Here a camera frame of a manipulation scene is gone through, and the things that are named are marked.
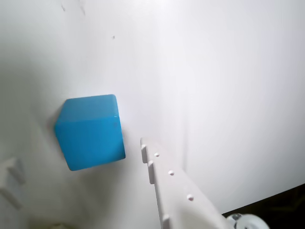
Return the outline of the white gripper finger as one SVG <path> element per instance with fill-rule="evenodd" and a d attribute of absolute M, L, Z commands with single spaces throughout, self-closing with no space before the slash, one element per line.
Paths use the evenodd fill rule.
<path fill-rule="evenodd" d="M 0 194 L 17 210 L 23 206 L 25 173 L 20 159 L 13 157 L 0 164 Z"/>
<path fill-rule="evenodd" d="M 163 229 L 228 229 L 230 224 L 178 165 L 155 141 L 140 139 L 142 161 L 154 185 Z"/>

